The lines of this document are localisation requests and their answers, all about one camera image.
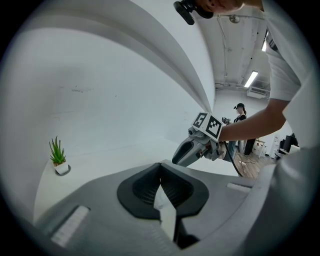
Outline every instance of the white pot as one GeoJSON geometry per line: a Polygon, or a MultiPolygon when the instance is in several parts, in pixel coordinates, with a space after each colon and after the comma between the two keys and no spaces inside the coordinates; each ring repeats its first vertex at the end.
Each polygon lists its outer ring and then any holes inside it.
{"type": "Polygon", "coordinates": [[[54,167],[58,174],[62,175],[65,174],[67,171],[69,171],[69,166],[67,162],[64,162],[62,164],[59,164],[54,167]]]}

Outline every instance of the air conditioner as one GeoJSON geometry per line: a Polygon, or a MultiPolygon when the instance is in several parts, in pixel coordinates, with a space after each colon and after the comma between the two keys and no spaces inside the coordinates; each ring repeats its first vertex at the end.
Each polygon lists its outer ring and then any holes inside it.
{"type": "Polygon", "coordinates": [[[257,99],[262,99],[267,96],[267,91],[257,87],[249,87],[249,89],[246,91],[246,95],[257,99]]]}

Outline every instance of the succulent plant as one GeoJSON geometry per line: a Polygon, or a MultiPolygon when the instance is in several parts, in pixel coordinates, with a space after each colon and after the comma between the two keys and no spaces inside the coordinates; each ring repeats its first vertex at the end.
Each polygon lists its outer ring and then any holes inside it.
{"type": "Polygon", "coordinates": [[[59,145],[57,142],[57,137],[55,137],[55,142],[54,139],[52,139],[52,147],[51,143],[49,142],[50,149],[52,152],[52,155],[50,156],[50,159],[53,161],[54,164],[61,165],[66,161],[66,156],[64,155],[65,150],[60,148],[61,140],[59,140],[59,145]]]}

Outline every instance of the ceiling pipe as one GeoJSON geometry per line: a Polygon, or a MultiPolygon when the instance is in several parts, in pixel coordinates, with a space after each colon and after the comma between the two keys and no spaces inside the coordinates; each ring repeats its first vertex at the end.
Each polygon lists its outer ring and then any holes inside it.
{"type": "Polygon", "coordinates": [[[224,79],[223,82],[226,82],[226,77],[227,77],[227,46],[226,46],[226,36],[224,32],[224,28],[220,19],[220,15],[217,16],[217,21],[219,23],[221,33],[222,33],[222,38],[223,38],[223,47],[224,47],[224,79]]]}
{"type": "MultiPolygon", "coordinates": [[[[247,16],[247,15],[238,15],[238,14],[235,14],[236,16],[238,16],[239,18],[244,18],[244,19],[254,19],[254,20],[259,20],[259,21],[264,21],[265,19],[264,18],[260,18],[260,17],[255,17],[255,16],[247,16]]],[[[231,15],[216,15],[216,16],[213,16],[213,18],[230,18],[231,15]]]]}
{"type": "MultiPolygon", "coordinates": [[[[269,100],[270,99],[270,91],[269,90],[265,90],[262,89],[260,87],[255,87],[259,90],[265,91],[266,92],[266,97],[265,99],[269,100]]],[[[248,88],[244,87],[244,86],[239,86],[239,85],[222,85],[222,83],[215,83],[215,89],[216,90],[230,90],[230,91],[236,91],[236,92],[240,92],[240,93],[245,93],[248,91],[248,88]]]]}
{"type": "MultiPolygon", "coordinates": [[[[240,88],[240,89],[245,89],[245,90],[248,89],[243,84],[232,83],[232,82],[215,82],[214,85],[222,86],[222,87],[240,88]]],[[[254,88],[258,88],[259,90],[262,90],[262,91],[265,91],[267,93],[270,93],[270,90],[267,90],[267,89],[264,89],[264,88],[261,88],[261,87],[254,87],[254,88]]]]}

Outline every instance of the wooden floor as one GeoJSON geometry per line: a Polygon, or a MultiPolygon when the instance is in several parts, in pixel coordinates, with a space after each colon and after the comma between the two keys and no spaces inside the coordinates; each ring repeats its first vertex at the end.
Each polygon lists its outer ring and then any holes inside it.
{"type": "MultiPolygon", "coordinates": [[[[226,155],[226,147],[224,144],[221,145],[221,150],[224,151],[223,155],[219,158],[223,159],[226,155]]],[[[234,157],[234,164],[243,177],[256,179],[259,175],[260,170],[267,165],[272,165],[276,163],[275,159],[269,156],[258,156],[254,153],[250,153],[249,156],[241,155],[238,151],[234,157]]]]}

